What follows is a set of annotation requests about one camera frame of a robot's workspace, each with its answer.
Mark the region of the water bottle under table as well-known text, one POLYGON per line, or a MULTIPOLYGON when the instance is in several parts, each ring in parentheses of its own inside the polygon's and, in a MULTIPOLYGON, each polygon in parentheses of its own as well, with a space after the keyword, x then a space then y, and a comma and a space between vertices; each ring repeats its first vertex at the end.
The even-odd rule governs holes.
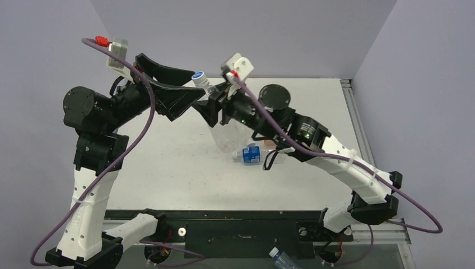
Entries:
POLYGON ((279 251, 277 247, 274 247, 269 256, 273 259, 276 268, 280 269, 297 269, 300 268, 285 252, 279 251))

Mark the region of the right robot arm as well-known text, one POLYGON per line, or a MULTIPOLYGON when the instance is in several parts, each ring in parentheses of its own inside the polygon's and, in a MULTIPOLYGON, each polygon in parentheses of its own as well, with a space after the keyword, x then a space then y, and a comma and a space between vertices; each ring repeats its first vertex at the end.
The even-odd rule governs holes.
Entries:
POLYGON ((244 90, 231 91, 223 82, 194 109, 209 126, 235 120, 253 131, 253 139, 272 140, 277 151, 300 162, 316 166, 352 191, 351 200, 340 208, 326 208, 316 232, 330 239, 346 227, 360 222, 379 225, 396 216, 402 175, 385 172, 368 164, 355 150, 344 146, 317 120, 290 108, 289 91, 278 84, 265 85, 257 98, 244 90))

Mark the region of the clear bottle blue-white cap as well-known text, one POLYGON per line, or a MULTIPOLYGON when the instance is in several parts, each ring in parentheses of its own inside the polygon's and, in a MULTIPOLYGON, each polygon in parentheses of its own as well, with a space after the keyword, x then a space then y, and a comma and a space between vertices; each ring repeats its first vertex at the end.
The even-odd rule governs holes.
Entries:
MULTIPOLYGON (((216 92, 218 88, 209 82, 204 72, 195 72, 192 75, 192 81, 197 88, 205 91, 205 95, 201 97, 195 105, 207 105, 209 97, 216 92)), ((215 141, 216 146, 224 153, 230 153, 238 150, 246 140, 247 131, 244 125, 241 125, 234 119, 230 119, 228 124, 221 125, 222 114, 217 112, 217 123, 213 127, 209 127, 210 133, 215 141)))

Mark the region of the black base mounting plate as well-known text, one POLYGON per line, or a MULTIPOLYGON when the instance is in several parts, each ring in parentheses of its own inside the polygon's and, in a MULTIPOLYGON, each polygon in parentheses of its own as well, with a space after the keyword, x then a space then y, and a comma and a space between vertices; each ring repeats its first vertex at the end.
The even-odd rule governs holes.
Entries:
POLYGON ((266 258, 278 248, 313 258, 319 244, 353 237, 323 228, 317 211, 164 211, 151 242, 184 243, 207 258, 266 258))

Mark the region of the aluminium frame rail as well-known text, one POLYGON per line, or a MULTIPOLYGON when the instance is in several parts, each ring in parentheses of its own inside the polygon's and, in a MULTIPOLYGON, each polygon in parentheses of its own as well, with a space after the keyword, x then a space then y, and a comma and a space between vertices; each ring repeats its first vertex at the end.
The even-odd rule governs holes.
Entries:
POLYGON ((374 156, 369 145, 369 140, 367 139, 367 135, 356 104, 351 82, 352 80, 340 79, 341 88, 346 100, 348 112, 350 114, 351 122, 360 150, 360 156, 370 165, 376 166, 374 156))

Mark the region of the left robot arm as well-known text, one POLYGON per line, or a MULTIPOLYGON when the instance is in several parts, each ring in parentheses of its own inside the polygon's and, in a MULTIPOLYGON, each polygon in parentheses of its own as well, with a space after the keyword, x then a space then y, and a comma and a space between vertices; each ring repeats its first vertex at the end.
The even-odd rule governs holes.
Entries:
POLYGON ((65 231, 45 260, 58 267, 115 268, 125 250, 150 237, 169 235, 166 217, 156 210, 135 213, 131 220, 103 229, 106 207, 125 153, 128 136, 118 129, 150 107, 148 91, 133 76, 131 82, 108 97, 76 86, 63 99, 64 124, 78 134, 74 155, 74 191, 65 231))

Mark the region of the clear bottle blue label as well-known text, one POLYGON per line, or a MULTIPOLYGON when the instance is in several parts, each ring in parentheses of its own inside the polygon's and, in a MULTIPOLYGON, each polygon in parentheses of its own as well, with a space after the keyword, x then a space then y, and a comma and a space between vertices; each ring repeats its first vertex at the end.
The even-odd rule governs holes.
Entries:
POLYGON ((232 152, 231 159, 235 163, 244 165, 259 165, 263 164, 266 158, 268 158, 267 161, 270 161, 275 150, 275 147, 250 143, 247 147, 232 152))

